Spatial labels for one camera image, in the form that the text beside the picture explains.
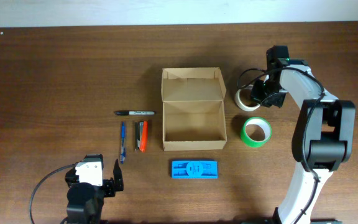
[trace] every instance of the white tape roll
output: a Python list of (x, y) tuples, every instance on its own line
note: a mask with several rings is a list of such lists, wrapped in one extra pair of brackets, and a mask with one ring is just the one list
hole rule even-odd
[[(242, 89), (242, 90), (251, 90), (252, 87), (253, 87), (253, 85), (249, 85), (249, 86), (247, 86), (247, 88)], [(236, 102), (237, 106), (240, 107), (240, 109), (242, 109), (243, 111), (254, 111), (260, 107), (260, 104), (257, 104), (256, 106), (245, 105), (240, 99), (240, 92), (241, 92), (241, 90), (238, 90), (236, 93), (236, 97), (234, 97), (234, 101)]]

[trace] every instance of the marker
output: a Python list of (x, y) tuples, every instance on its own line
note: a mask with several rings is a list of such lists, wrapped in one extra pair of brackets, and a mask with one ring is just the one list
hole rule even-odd
[(124, 164), (126, 152), (125, 152), (125, 123), (121, 123), (121, 155), (120, 155), (120, 162)]
[(116, 111), (116, 115), (125, 116), (125, 115), (155, 115), (154, 111)]

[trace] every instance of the green tape roll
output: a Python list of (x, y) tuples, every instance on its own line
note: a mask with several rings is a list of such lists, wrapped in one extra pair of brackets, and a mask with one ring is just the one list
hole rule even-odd
[[(264, 130), (264, 133), (265, 133), (264, 140), (255, 141), (248, 136), (248, 134), (246, 132), (246, 127), (247, 127), (247, 125), (251, 125), (251, 124), (257, 125), (260, 128), (262, 128), (262, 130)], [(244, 126), (241, 129), (241, 139), (249, 147), (263, 146), (270, 139), (270, 137), (272, 137), (272, 127), (270, 126), (269, 122), (267, 122), (265, 119), (260, 118), (260, 117), (249, 118), (244, 123)]]

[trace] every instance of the blue plastic object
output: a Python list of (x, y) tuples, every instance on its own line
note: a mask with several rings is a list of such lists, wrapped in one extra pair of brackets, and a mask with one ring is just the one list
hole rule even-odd
[(173, 161), (172, 178), (174, 179), (217, 179), (218, 162), (216, 161)]

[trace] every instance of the cardboard box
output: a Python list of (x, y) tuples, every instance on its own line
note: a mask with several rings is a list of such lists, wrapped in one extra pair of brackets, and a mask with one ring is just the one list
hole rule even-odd
[(164, 150), (223, 149), (227, 142), (225, 94), (219, 68), (164, 68)]

